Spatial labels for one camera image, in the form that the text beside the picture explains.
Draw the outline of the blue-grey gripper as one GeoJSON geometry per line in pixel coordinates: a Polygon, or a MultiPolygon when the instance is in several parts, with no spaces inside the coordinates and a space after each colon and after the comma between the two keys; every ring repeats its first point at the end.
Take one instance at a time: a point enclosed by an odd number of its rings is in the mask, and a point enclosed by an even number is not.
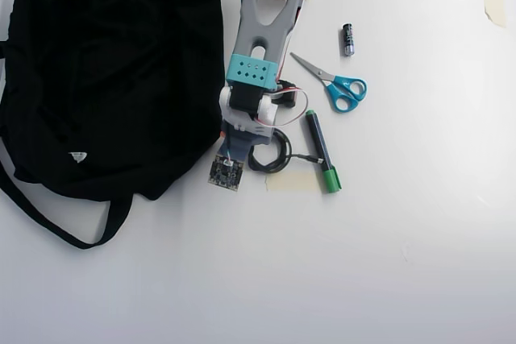
{"type": "Polygon", "coordinates": [[[272,139],[270,136],[238,131],[231,124],[222,125],[220,137],[224,138],[220,147],[220,155],[238,161],[245,161],[252,147],[269,145],[272,139]]]}

